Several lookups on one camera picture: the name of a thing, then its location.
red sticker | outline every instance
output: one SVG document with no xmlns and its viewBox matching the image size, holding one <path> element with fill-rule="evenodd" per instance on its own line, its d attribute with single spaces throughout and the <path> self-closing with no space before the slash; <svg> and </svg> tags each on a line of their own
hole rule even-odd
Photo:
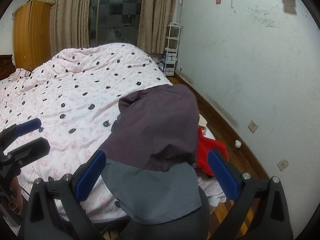
<svg viewBox="0 0 320 240">
<path fill-rule="evenodd" d="M 216 0 L 216 4 L 220 4 L 221 3 L 221 0 Z"/>
</svg>

red cloth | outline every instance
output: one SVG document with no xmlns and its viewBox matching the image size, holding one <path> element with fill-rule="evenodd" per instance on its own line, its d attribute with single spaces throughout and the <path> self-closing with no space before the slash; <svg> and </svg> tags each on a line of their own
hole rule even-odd
<svg viewBox="0 0 320 240">
<path fill-rule="evenodd" d="M 214 176 L 212 170 L 208 164 L 208 153 L 212 149 L 218 149 L 219 152 L 225 157 L 227 162 L 229 161 L 227 148 L 224 143 L 209 139 L 202 135 L 201 127 L 198 127 L 198 157 L 197 157 L 197 168 L 200 168 L 204 173 L 209 176 Z"/>
</svg>

wall socket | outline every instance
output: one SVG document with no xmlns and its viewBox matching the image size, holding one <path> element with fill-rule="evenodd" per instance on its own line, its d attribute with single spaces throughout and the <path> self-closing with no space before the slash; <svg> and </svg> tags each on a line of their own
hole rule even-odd
<svg viewBox="0 0 320 240">
<path fill-rule="evenodd" d="M 283 171 L 286 167 L 289 166 L 289 163 L 288 163 L 287 160 L 281 160 L 281 161 L 278 162 L 277 165 L 278 165 L 279 169 L 280 169 L 281 171 Z"/>
<path fill-rule="evenodd" d="M 250 131 L 252 133 L 254 133 L 256 131 L 256 129 L 258 128 L 258 125 L 253 120 L 251 120 L 251 122 L 248 125 L 248 128 L 250 129 Z"/>
</svg>

wardrobe door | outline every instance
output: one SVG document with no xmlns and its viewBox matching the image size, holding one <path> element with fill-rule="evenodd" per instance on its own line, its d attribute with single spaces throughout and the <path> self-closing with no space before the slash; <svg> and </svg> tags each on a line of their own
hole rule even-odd
<svg viewBox="0 0 320 240">
<path fill-rule="evenodd" d="M 15 12 L 13 24 L 13 47 L 16 67 L 27 70 L 32 69 L 28 36 L 31 3 L 28 2 Z"/>
<path fill-rule="evenodd" d="M 50 30 L 49 30 L 49 22 L 50 22 L 50 9 L 51 5 L 44 3 L 43 12 L 42 12 L 42 24 L 41 24 L 41 47 L 42 47 L 42 56 L 44 62 L 47 62 L 51 59 L 51 51 L 50 51 Z"/>
<path fill-rule="evenodd" d="M 38 0 L 33 0 L 30 10 L 29 19 L 29 46 L 32 70 L 39 67 L 44 62 L 42 56 L 41 44 L 41 25 L 42 12 L 44 3 Z"/>
</svg>

beige curtain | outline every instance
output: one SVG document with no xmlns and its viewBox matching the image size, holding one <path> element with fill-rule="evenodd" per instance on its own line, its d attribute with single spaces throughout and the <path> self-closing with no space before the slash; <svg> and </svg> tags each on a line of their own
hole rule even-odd
<svg viewBox="0 0 320 240">
<path fill-rule="evenodd" d="M 89 0 L 54 1 L 50 12 L 51 56 L 65 48 L 88 48 Z"/>
<path fill-rule="evenodd" d="M 142 0 L 138 47 L 147 53 L 163 53 L 167 24 L 172 21 L 175 0 Z"/>
</svg>

